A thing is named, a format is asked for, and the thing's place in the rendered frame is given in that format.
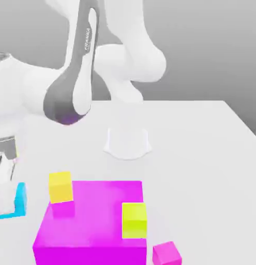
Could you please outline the small pink cube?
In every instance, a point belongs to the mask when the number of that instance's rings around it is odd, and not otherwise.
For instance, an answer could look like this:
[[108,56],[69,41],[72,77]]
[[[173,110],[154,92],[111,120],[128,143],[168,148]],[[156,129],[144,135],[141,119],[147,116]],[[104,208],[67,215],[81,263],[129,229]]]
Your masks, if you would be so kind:
[[182,265],[182,257],[173,241],[153,246],[154,265]]

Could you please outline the small yellow cube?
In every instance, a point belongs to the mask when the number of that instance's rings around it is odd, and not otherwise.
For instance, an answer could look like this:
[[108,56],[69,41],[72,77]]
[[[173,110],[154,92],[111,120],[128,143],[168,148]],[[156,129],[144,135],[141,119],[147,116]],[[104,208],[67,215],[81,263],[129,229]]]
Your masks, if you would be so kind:
[[69,171],[49,174],[50,203],[73,201],[71,173]]

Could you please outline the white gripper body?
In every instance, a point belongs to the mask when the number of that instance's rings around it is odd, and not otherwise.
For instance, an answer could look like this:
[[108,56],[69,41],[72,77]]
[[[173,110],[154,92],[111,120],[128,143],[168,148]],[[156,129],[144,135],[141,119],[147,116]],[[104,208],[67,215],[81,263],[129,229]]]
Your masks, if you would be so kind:
[[16,186],[12,182],[15,163],[0,156],[0,215],[14,212]]

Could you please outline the large magenta box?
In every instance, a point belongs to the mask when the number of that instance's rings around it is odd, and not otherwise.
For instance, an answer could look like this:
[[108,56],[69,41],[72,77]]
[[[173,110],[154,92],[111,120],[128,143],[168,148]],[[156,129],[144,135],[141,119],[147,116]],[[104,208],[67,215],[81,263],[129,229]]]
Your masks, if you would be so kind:
[[73,201],[48,204],[36,265],[146,265],[145,239],[123,239],[122,204],[142,202],[141,181],[73,181]]

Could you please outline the small lime cube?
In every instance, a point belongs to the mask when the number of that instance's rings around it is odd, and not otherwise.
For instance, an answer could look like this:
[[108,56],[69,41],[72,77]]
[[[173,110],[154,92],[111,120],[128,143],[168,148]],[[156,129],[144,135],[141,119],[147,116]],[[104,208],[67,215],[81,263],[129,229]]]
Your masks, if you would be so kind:
[[122,238],[146,239],[147,213],[145,202],[122,203]]

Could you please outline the small cyan cube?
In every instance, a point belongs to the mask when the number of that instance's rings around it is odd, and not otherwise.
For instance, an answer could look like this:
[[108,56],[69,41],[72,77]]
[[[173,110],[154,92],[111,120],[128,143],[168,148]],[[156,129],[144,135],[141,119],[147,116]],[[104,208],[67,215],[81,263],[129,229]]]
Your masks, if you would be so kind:
[[27,194],[26,194],[26,184],[20,182],[17,186],[16,196],[14,199],[14,212],[9,214],[1,214],[0,219],[7,219],[13,217],[21,217],[26,215],[27,209]]

